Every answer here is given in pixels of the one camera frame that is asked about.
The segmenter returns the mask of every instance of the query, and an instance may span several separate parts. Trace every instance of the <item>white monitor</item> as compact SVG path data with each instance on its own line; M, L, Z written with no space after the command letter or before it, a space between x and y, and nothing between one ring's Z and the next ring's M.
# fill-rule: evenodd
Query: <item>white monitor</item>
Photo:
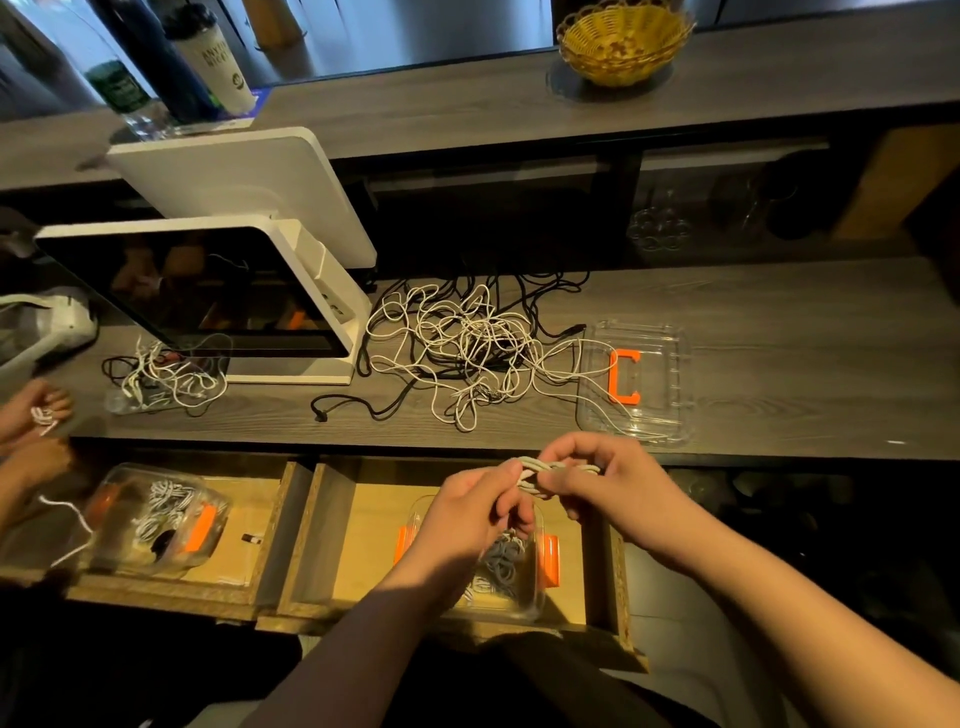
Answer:
M164 217L300 220L344 268L376 264L373 243L309 129L119 144L107 161Z
M352 378L370 299L297 220L55 225L35 243L172 349L228 351L228 381Z

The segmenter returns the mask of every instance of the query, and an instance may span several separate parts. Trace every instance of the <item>person's left hand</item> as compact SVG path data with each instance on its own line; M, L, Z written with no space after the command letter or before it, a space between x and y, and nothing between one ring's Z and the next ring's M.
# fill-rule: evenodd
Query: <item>person's left hand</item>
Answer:
M58 423L73 414L73 401L65 390L46 379L31 379L0 408L0 455L9 455L40 439L44 427L34 422L30 412L33 407L49 409Z
M519 461L508 460L447 478L384 586L424 587L431 616L452 607L497 536L507 528L533 532L533 499L516 486L522 472Z

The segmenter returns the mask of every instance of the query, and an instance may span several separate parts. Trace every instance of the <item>green bottle label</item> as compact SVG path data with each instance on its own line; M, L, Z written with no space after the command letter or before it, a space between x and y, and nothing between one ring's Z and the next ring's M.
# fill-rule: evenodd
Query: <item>green bottle label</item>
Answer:
M107 61L95 65L84 75L117 113L133 113L150 103L150 97L143 90L143 86L136 82L121 61Z

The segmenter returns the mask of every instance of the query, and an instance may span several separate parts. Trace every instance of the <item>black screen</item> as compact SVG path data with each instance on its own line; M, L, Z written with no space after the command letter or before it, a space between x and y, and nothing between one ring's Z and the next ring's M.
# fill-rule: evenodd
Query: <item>black screen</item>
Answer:
M273 241L257 228L39 238L37 246L172 348L346 356Z

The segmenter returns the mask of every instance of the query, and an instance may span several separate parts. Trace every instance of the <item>wooden tabletop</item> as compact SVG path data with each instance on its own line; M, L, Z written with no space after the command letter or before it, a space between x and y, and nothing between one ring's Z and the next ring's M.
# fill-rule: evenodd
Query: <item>wooden tabletop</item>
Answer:
M675 453L960 457L960 310L922 258L596 273L582 293L546 295L540 312L554 330L617 319L685 331L694 433ZM109 384L100 362L129 353L137 331L104 327L91 349L54 372L77 400L64 432L527 451L577 426L572 402L532 393L483 408L476 430L461 433L431 416L426 391L412 392L385 423L373 423L358 404L314 422L308 402L321 392L387 404L402 386L387 375L356 377L348 388L232 384L196 418L180 411L111 416L103 409Z
M960 5L700 33L647 93L599 100L556 51L287 85L254 129L304 126L332 159L649 133L960 101ZM0 190L116 179L109 110L0 125Z

